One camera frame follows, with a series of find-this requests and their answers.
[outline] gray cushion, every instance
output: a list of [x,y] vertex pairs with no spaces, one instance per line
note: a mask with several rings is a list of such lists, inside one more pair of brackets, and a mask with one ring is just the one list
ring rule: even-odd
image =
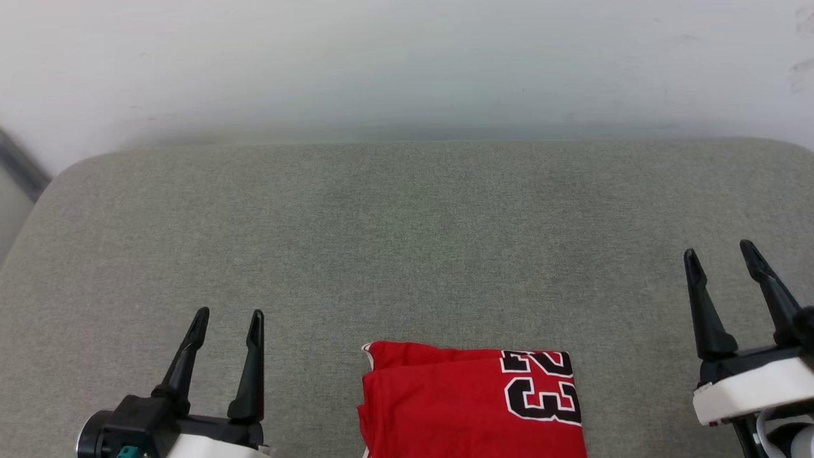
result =
[[172,148],[59,176],[0,273],[4,456],[69,456],[212,309],[190,400],[224,415],[266,314],[278,456],[357,457],[369,341],[567,350],[594,457],[739,456],[704,428],[681,261],[742,347],[772,326],[737,243],[814,297],[814,157],[756,139]]

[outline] white trim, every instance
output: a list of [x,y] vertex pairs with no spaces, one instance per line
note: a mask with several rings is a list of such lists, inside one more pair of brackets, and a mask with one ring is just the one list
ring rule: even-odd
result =
[[371,345],[373,345],[373,342],[371,342],[369,344],[364,344],[363,346],[361,346],[361,350],[364,351],[365,354],[367,355],[367,359],[370,361],[370,370],[372,371],[373,370],[373,355],[370,354],[370,346]]
[[[503,394],[505,395],[505,400],[506,400],[506,408],[509,410],[509,413],[511,413],[514,416],[517,416],[518,418],[522,418],[524,420],[558,421],[560,423],[565,423],[567,425],[575,425],[575,426],[580,426],[580,427],[582,426],[582,423],[577,423],[576,421],[563,420],[560,417],[558,417],[557,415],[552,415],[549,418],[532,418],[530,416],[522,416],[519,413],[512,410],[512,408],[511,408],[511,399],[509,399],[509,388],[511,388],[511,386],[518,380],[528,381],[528,384],[529,384],[529,387],[530,387],[529,391],[524,391],[523,392],[523,406],[525,408],[541,410],[542,408],[545,407],[545,400],[543,399],[543,397],[548,395],[548,396],[554,396],[555,398],[557,398],[557,410],[569,411],[569,412],[575,412],[576,411],[576,403],[574,402],[574,398],[572,398],[571,396],[569,396],[569,395],[562,392],[562,387],[564,385],[568,385],[571,388],[573,388],[574,391],[576,391],[576,387],[574,386],[574,384],[568,383],[566,381],[560,381],[559,382],[559,388],[560,388],[559,393],[554,393],[554,392],[549,392],[549,391],[541,391],[538,394],[538,396],[539,396],[538,397],[538,403],[540,405],[539,406],[533,406],[533,405],[530,405],[528,403],[528,396],[529,396],[529,394],[537,394],[537,390],[535,390],[535,388],[534,388],[534,379],[531,378],[531,377],[515,377],[515,378],[511,379],[509,384],[506,385],[506,388],[503,389]],[[568,402],[571,403],[571,406],[570,407],[564,407],[562,405],[562,398],[568,399]]]
[[[528,374],[532,371],[531,367],[528,365],[528,359],[520,358],[520,355],[529,356],[532,352],[531,351],[520,351],[520,350],[501,350],[501,372],[503,373],[519,373],[519,374]],[[525,369],[518,369],[518,370],[509,370],[506,369],[505,361],[507,359],[517,359],[523,364],[526,364]]]

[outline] folded red shirt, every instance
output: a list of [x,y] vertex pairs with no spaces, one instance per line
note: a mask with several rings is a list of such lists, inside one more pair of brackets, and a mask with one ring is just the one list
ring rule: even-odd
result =
[[585,458],[568,353],[366,345],[371,458]]

